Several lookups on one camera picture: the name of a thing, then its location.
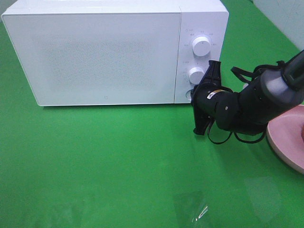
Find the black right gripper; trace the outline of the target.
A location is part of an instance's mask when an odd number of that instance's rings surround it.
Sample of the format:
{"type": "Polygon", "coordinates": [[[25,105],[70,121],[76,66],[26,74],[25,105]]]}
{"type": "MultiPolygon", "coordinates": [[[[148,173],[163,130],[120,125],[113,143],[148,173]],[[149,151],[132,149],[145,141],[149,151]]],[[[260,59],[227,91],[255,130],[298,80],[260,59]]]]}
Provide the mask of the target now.
{"type": "Polygon", "coordinates": [[[233,91],[221,86],[221,62],[209,60],[209,67],[192,93],[192,106],[194,111],[196,135],[205,135],[206,130],[212,126],[216,115],[216,106],[224,95],[233,91]]]}

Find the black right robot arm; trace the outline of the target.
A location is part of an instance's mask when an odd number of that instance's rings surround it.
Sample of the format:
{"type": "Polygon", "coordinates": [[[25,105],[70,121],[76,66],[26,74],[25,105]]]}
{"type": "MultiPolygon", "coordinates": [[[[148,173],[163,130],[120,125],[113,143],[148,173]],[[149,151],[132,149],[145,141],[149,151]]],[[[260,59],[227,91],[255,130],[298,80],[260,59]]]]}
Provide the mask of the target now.
{"type": "Polygon", "coordinates": [[[209,61],[204,77],[191,92],[195,134],[204,135],[216,123],[221,130],[256,135],[270,120],[304,100],[303,52],[288,62],[259,65],[253,72],[233,67],[231,72],[247,84],[241,92],[222,86],[220,64],[209,61]]]}

